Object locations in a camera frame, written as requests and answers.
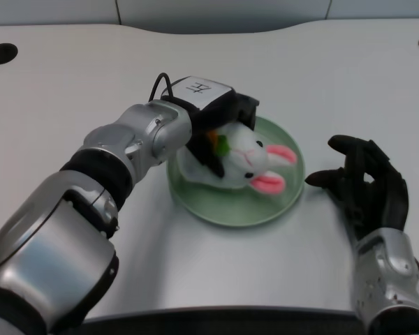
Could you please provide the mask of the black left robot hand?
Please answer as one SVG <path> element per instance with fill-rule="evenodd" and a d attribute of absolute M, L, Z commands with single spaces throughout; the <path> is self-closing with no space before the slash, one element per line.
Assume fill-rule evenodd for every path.
<path fill-rule="evenodd" d="M 211 133 L 234 122 L 253 130 L 259 101 L 236 92 L 228 85 L 194 76 L 173 82 L 163 90 L 161 100 L 188 112 L 192 136 L 186 148 L 201 165 L 222 178 L 225 171 L 221 158 L 216 154 L 217 136 Z"/>

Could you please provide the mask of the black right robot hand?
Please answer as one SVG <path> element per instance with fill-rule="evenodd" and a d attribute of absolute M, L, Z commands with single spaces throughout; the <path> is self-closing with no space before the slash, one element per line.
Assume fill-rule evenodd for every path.
<path fill-rule="evenodd" d="M 372 140 L 348 135 L 334 135 L 328 145 L 345 155 L 344 166 L 314 172 L 305 182 L 330 194 L 357 240 L 380 228 L 403 231 L 408 187 L 383 150 Z"/>

